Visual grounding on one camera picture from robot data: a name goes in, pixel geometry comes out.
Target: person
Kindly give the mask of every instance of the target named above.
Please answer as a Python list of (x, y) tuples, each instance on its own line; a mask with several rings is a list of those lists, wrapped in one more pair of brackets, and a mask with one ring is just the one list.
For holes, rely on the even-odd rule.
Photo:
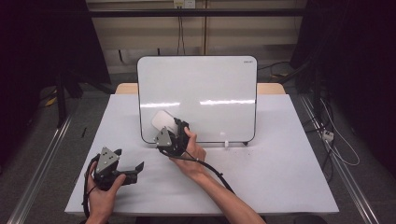
[[(196, 143), (197, 134), (192, 133), (187, 127), (184, 132), (190, 138), (186, 150), (194, 158), (204, 161), (206, 152)], [(264, 220), (249, 205), (224, 188), (208, 173), (203, 165), (195, 161), (183, 161), (173, 158), (169, 158), (169, 160), (174, 162), (184, 175), (189, 177), (209, 195), (230, 223), (265, 224)], [(95, 167), (96, 162), (92, 164), (90, 174), (92, 174)], [(113, 212), (117, 191), (124, 179), (125, 175), (119, 175), (110, 190), (102, 191), (95, 188), (92, 175), (89, 175), (87, 191), (92, 189), (89, 198), (91, 214), (86, 223), (107, 223)]]

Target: person's right hand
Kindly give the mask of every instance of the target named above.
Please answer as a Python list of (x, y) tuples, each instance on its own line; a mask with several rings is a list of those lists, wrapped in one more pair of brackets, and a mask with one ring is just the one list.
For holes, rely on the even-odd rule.
[[(189, 152), (190, 155), (192, 155), (195, 159), (205, 161), (206, 151), (196, 143), (197, 134), (190, 132), (189, 128), (187, 127), (184, 128), (184, 132), (190, 138), (186, 151)], [(190, 155), (184, 153), (182, 157), (191, 159)], [(178, 166), (184, 175), (188, 176), (192, 180), (195, 180), (200, 175), (207, 174), (205, 167), (196, 161), (183, 161), (174, 158), (169, 159)]]

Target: white table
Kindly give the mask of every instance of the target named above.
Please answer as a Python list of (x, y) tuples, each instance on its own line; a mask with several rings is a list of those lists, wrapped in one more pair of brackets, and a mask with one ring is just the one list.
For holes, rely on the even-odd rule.
[[(205, 146), (206, 161), (261, 215), (336, 213), (338, 207), (288, 95), (258, 95), (256, 136), (247, 147)], [(65, 208), (83, 215), (83, 173), (102, 147), (122, 148), (118, 169), (141, 161), (137, 184), (120, 188), (114, 213), (127, 216), (213, 216), (220, 210), (140, 136), (137, 95), (112, 95)]]

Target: hand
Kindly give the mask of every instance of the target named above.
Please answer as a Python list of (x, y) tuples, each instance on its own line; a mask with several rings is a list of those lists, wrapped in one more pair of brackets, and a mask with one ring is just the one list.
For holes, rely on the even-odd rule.
[[(197, 134), (190, 132), (189, 128), (187, 127), (184, 128), (184, 132), (190, 138), (186, 151), (189, 152), (190, 155), (192, 155), (195, 159), (205, 161), (206, 151), (196, 143)], [(181, 157), (191, 159), (190, 155), (184, 153)], [(178, 166), (180, 171), (192, 180), (196, 180), (196, 178), (198, 178), (200, 175), (207, 175), (204, 166), (196, 161), (183, 161), (174, 158), (169, 158), (169, 160), (173, 161)]]
[(93, 170), (96, 168), (97, 162), (95, 161), (91, 168), (88, 176), (87, 192), (90, 193), (90, 217), (86, 223), (107, 223), (108, 218), (113, 213), (114, 202), (116, 200), (116, 194), (122, 183), (124, 182), (126, 175), (119, 175), (114, 181), (113, 186), (108, 191), (100, 190), (96, 187), (95, 182), (92, 178)]

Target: person's left hand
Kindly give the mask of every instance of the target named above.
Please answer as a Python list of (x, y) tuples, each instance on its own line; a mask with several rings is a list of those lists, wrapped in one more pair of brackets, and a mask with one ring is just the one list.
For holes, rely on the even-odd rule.
[(100, 190), (96, 187), (95, 182), (92, 178), (92, 173), (96, 168), (97, 162), (95, 161), (91, 168), (90, 174), (88, 176), (88, 185), (87, 192), (89, 192), (92, 188), (92, 191), (89, 195), (90, 201), (90, 217), (88, 218), (86, 223), (107, 223), (108, 218), (113, 213), (114, 202), (116, 200), (116, 194), (122, 183), (124, 182), (126, 176), (119, 175), (117, 179), (114, 181), (113, 186), (108, 191)]

